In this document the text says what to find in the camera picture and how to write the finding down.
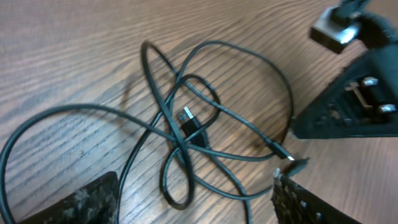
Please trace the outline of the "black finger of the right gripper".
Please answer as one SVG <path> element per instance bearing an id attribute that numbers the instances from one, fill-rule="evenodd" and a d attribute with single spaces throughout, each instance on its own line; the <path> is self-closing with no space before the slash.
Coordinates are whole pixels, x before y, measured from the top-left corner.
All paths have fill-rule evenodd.
<path id="1" fill-rule="evenodd" d="M 397 47 L 354 59 L 294 120 L 299 139 L 397 136 Z"/>

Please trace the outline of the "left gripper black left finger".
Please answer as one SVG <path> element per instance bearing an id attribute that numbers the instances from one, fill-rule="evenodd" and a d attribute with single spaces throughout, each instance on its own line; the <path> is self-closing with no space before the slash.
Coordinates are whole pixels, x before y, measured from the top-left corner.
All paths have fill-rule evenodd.
<path id="1" fill-rule="evenodd" d="M 110 171 L 20 224 L 115 224 L 117 173 Z"/>

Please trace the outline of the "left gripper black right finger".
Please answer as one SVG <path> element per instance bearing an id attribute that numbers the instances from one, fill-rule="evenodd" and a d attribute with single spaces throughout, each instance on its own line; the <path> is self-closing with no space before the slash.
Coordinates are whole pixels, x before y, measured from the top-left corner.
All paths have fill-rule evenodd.
<path id="1" fill-rule="evenodd" d="M 272 203 L 279 224 L 360 224 L 289 179 L 279 168 L 273 179 Z"/>

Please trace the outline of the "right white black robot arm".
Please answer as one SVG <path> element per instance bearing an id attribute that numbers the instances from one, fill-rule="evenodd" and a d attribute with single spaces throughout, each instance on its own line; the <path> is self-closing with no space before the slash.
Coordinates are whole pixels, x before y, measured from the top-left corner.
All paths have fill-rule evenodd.
<path id="1" fill-rule="evenodd" d="M 299 139 L 397 136 L 397 33 L 367 4 L 341 1 L 312 25 L 310 38 L 336 54 L 355 39 L 367 50 L 294 119 Z"/>

